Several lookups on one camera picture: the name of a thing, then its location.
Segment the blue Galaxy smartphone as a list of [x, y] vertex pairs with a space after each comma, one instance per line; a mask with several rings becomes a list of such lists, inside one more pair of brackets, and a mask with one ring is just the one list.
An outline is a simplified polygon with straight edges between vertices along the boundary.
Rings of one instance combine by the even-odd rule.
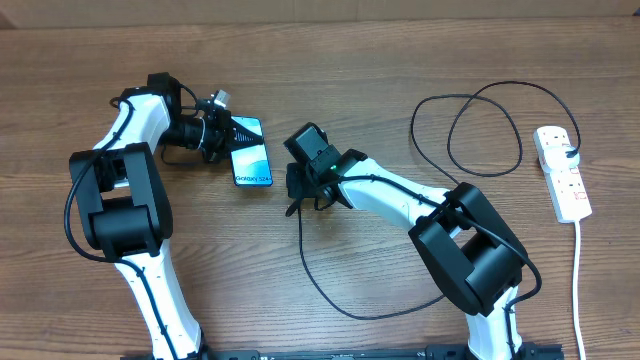
[[266, 144], [231, 153], [234, 184], [238, 187], [269, 187], [273, 184]]

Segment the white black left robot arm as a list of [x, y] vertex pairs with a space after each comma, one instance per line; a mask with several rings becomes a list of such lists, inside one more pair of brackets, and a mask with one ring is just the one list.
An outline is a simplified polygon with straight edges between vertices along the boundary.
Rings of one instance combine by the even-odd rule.
[[229, 159], [238, 186], [272, 185], [261, 122], [228, 109], [218, 90], [185, 106], [187, 87], [168, 73], [112, 99], [118, 116], [93, 149], [69, 159], [72, 186], [64, 217], [78, 208], [87, 243], [81, 256], [110, 263], [130, 287], [152, 342], [152, 359], [224, 359], [212, 350], [191, 314], [170, 254], [171, 205], [154, 160], [156, 148], [183, 147], [205, 164]]

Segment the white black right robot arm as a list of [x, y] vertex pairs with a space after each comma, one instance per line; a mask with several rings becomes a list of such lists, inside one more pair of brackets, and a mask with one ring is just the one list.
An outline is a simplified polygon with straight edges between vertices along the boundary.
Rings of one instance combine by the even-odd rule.
[[475, 359], [522, 359], [515, 306], [539, 292], [519, 294], [523, 268], [537, 275], [524, 246], [486, 196], [462, 182], [429, 187], [396, 175], [366, 154], [339, 152], [307, 123], [284, 143], [294, 160], [286, 186], [300, 212], [305, 199], [322, 211], [335, 203], [372, 212], [407, 231], [437, 287], [465, 313], [466, 354]]

